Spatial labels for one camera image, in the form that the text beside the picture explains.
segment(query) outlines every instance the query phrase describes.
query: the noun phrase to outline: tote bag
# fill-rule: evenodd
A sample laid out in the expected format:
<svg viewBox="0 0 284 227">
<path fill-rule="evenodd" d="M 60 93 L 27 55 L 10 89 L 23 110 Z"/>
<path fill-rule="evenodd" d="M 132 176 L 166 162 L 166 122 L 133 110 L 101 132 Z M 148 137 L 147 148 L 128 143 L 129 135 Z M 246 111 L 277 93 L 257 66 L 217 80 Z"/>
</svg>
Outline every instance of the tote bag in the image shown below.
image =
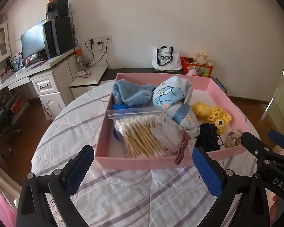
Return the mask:
<svg viewBox="0 0 284 227">
<path fill-rule="evenodd" d="M 180 70 L 182 66 L 179 53 L 173 47 L 154 48 L 153 67 L 158 70 Z"/>
</svg>

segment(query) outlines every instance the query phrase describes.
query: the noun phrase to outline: screw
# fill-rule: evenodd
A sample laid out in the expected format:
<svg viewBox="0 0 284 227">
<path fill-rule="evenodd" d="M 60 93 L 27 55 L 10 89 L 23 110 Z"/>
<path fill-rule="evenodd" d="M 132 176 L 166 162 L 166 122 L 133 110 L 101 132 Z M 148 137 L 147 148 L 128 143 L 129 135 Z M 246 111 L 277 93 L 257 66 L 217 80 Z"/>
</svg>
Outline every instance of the screw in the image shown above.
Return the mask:
<svg viewBox="0 0 284 227">
<path fill-rule="evenodd" d="M 260 175 L 259 173 L 255 173 L 255 178 L 260 179 L 260 178 L 261 178 L 261 175 Z"/>
<path fill-rule="evenodd" d="M 233 175 L 233 171 L 232 170 L 226 170 L 225 173 L 226 173 L 226 175 L 229 175 L 229 176 Z"/>
<path fill-rule="evenodd" d="M 59 175 L 61 172 L 62 172 L 61 169 L 56 169 L 56 170 L 54 170 L 54 174 L 55 174 L 55 175 Z"/>
<path fill-rule="evenodd" d="M 34 176 L 33 173 L 28 173 L 26 177 L 27 177 L 28 179 L 31 179 L 33 176 Z"/>
</svg>

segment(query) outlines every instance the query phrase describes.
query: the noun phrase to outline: computer tower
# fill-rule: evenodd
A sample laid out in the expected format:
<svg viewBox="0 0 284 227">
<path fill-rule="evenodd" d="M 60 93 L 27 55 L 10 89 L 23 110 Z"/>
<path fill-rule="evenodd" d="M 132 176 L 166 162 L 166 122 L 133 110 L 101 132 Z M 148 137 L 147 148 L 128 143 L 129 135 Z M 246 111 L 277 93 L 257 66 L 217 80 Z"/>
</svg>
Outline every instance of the computer tower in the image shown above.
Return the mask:
<svg viewBox="0 0 284 227">
<path fill-rule="evenodd" d="M 73 48 L 73 37 L 69 17 L 51 19 L 51 29 L 57 56 Z"/>
<path fill-rule="evenodd" d="M 42 32 L 44 37 L 45 51 L 48 58 L 53 58 L 57 56 L 55 43 L 53 38 L 53 33 L 51 29 L 51 21 L 48 21 L 42 25 Z"/>
</svg>

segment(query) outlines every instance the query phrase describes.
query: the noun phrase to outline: black bag handle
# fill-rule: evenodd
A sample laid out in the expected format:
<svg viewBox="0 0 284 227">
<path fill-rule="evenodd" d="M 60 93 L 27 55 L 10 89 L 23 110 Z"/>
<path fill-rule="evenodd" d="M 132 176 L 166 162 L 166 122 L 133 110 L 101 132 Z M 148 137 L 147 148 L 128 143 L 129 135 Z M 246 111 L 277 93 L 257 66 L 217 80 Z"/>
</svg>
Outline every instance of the black bag handle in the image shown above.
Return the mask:
<svg viewBox="0 0 284 227">
<path fill-rule="evenodd" d="M 167 49 L 167 47 L 166 46 L 162 46 L 161 48 L 157 49 L 157 64 L 159 66 L 164 66 L 164 65 L 170 63 L 173 60 L 173 47 L 170 47 L 170 60 L 168 62 L 165 62 L 162 65 L 160 64 L 160 60 L 159 60 L 159 51 L 160 51 L 160 49 Z"/>
</svg>

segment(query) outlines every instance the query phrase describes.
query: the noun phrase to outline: cable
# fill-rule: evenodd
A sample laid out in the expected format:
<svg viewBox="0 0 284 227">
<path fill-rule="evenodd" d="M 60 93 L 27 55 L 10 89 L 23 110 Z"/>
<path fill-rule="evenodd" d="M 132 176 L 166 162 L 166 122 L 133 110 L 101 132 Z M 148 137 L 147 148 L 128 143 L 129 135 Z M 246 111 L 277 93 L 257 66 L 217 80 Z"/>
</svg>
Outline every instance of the cable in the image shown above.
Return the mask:
<svg viewBox="0 0 284 227">
<path fill-rule="evenodd" d="M 88 48 L 88 46 L 86 45 L 86 43 L 87 42 L 90 42 L 91 40 L 87 40 L 86 42 L 85 42 L 85 46 L 87 47 L 87 49 L 88 49 L 88 51 L 91 53 L 91 58 L 89 58 L 87 61 L 86 61 L 86 64 L 88 64 L 88 63 L 90 63 L 93 59 L 94 59 L 94 57 L 95 57 L 95 55 L 94 55 L 94 53 L 93 53 L 93 46 L 92 46 L 92 44 L 91 44 L 91 51 L 90 51 L 90 49 Z"/>
<path fill-rule="evenodd" d="M 94 66 L 94 65 L 96 65 L 100 60 L 102 60 L 102 58 L 104 57 L 104 55 L 106 55 L 106 53 L 107 53 L 107 39 L 106 39 L 106 49 L 105 49 L 105 52 L 104 52 L 104 54 L 102 55 L 102 57 L 95 63 L 95 64 L 93 64 L 93 65 L 91 65 L 91 66 Z"/>
<path fill-rule="evenodd" d="M 106 58 L 106 56 L 107 56 L 107 39 L 106 39 L 106 53 L 105 53 L 105 61 L 106 61 L 106 64 L 108 65 L 108 67 L 111 69 L 111 66 L 108 64 L 108 62 L 107 62 L 107 58 Z"/>
<path fill-rule="evenodd" d="M 70 4 L 68 5 L 68 11 L 70 12 L 71 15 L 71 23 L 73 25 L 73 14 L 72 12 L 69 10 L 70 8 Z M 79 41 L 75 38 L 76 33 L 78 32 L 78 30 L 75 28 L 75 26 L 73 25 L 73 28 L 71 29 L 71 34 L 72 34 L 72 38 L 73 38 L 73 48 L 75 49 L 75 46 L 78 45 Z"/>
</svg>

